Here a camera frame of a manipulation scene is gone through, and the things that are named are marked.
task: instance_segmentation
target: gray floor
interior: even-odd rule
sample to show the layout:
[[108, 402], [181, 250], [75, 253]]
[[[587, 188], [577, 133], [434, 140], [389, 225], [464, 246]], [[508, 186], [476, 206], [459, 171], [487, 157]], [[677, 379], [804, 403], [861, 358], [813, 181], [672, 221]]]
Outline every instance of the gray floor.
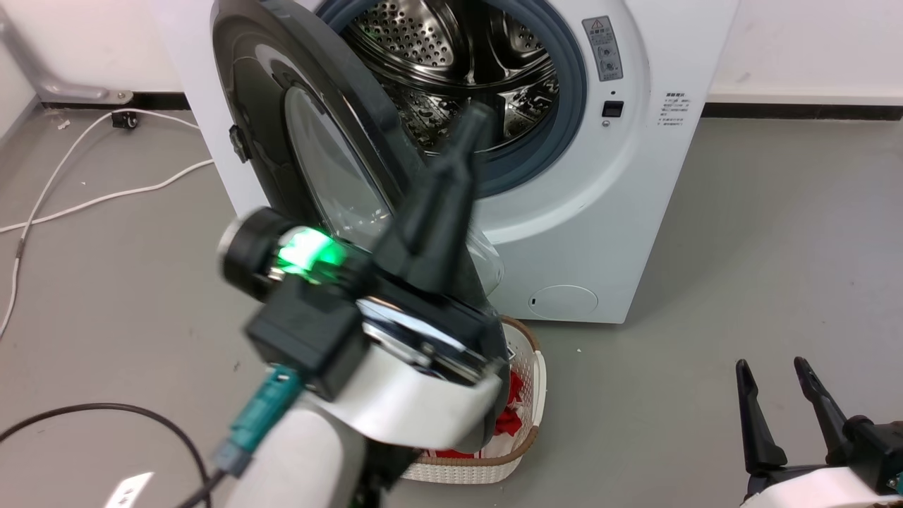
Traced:
[[[72, 125], [58, 130], [63, 117]], [[39, 116], [0, 151], [0, 225], [26, 218], [93, 117]], [[207, 158], [197, 133], [163, 120], [89, 139], [45, 212]], [[900, 419], [902, 146], [894, 123], [704, 120], [628, 322], [532, 324], [550, 383], [540, 438], [514, 475], [487, 486], [401, 483], [389, 506], [735, 506], [746, 480], [741, 357], [794, 463], [824, 456], [795, 355], [848, 416]], [[0, 428], [65, 404], [121, 401], [170, 417], [209, 453], [262, 377], [238, 331], [255, 305], [216, 273], [231, 213], [210, 167], [37, 226], [0, 342]], [[0, 304], [17, 239], [0, 235]], [[153, 422], [62, 417], [0, 447], [0, 503], [101, 506], [144, 471], [156, 477], [139, 508], [175, 505], [198, 481]]]

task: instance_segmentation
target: glowing green indicator light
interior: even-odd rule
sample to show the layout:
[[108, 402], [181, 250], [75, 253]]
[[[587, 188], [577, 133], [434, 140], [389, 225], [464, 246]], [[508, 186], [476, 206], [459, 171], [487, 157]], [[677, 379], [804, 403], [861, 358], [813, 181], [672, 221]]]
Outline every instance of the glowing green indicator light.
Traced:
[[341, 244], [317, 230], [305, 228], [279, 249], [276, 266], [285, 273], [305, 275], [317, 261], [338, 266], [344, 260], [345, 249]]

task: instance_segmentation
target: stainless steel drum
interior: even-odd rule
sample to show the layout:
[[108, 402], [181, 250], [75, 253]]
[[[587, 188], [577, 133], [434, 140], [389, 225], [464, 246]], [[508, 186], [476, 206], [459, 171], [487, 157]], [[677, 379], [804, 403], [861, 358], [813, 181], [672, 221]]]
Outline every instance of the stainless steel drum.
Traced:
[[428, 154], [471, 100], [498, 112], [498, 149], [538, 125], [558, 95], [543, 43], [482, 0], [380, 2], [341, 35]]

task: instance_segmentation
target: teal cable connector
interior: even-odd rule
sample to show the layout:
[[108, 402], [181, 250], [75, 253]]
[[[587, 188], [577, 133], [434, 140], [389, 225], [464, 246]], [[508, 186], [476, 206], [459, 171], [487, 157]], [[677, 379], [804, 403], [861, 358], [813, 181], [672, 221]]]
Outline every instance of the teal cable connector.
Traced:
[[232, 422], [229, 439], [213, 457], [217, 467], [238, 478], [251, 462], [260, 442], [301, 395], [304, 385], [297, 372], [276, 365], [273, 372]]

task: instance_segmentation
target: washing machine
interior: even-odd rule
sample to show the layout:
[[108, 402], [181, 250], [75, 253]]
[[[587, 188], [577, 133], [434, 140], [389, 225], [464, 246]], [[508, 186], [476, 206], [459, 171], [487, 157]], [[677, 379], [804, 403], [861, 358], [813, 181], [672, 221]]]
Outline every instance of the washing machine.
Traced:
[[476, 101], [491, 303], [596, 323], [627, 316], [737, 4], [152, 1], [237, 213], [372, 237]]

